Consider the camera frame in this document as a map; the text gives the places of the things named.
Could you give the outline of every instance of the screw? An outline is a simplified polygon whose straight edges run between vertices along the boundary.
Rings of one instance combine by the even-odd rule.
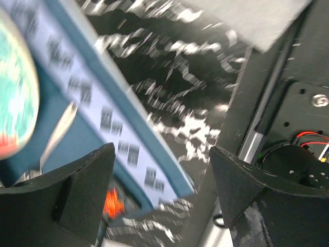
[[[312,98],[312,105],[315,107],[326,107],[329,104],[329,99],[323,94],[317,94]]]

